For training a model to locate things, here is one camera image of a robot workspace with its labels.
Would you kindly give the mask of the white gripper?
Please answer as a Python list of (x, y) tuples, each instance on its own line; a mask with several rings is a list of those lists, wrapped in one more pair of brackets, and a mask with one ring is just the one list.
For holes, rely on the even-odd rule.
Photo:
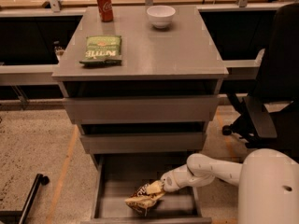
[(146, 187), (146, 193), (153, 200), (158, 200), (165, 192), (175, 192), (186, 187), (199, 188), (209, 185), (215, 179), (214, 175), (200, 172), (195, 174), (186, 165), (164, 173), (160, 180), (156, 180)]

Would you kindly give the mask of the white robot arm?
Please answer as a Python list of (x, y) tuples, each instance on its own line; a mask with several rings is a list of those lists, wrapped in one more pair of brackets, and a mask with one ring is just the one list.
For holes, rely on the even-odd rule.
[(255, 150), (242, 163), (192, 154), (146, 192), (202, 187), (215, 178), (238, 187), (238, 224), (299, 224), (299, 163), (274, 149)]

